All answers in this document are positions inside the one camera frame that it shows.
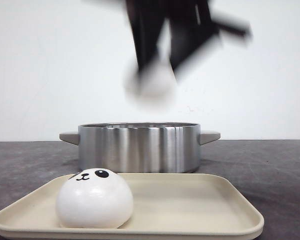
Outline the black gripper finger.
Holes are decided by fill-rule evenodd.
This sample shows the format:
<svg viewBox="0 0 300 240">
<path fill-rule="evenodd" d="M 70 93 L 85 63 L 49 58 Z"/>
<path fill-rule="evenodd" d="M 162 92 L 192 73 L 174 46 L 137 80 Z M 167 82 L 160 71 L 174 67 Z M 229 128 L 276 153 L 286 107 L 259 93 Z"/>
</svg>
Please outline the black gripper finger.
<svg viewBox="0 0 300 240">
<path fill-rule="evenodd" d="M 137 59 L 137 74 L 141 75 L 159 55 L 157 42 L 168 14 L 168 1 L 127 0 L 125 4 Z"/>
</svg>

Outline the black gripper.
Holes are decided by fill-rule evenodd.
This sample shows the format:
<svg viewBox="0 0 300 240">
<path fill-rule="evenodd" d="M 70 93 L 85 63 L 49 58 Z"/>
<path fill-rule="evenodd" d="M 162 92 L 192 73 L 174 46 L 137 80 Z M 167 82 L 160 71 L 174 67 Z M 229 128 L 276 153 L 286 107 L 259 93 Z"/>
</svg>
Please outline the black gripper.
<svg viewBox="0 0 300 240">
<path fill-rule="evenodd" d="M 207 0 L 168 0 L 166 9 L 171 36 L 167 80 L 175 80 L 175 71 L 215 35 L 242 44 L 252 40 L 249 21 L 222 12 L 211 18 Z"/>
</svg>

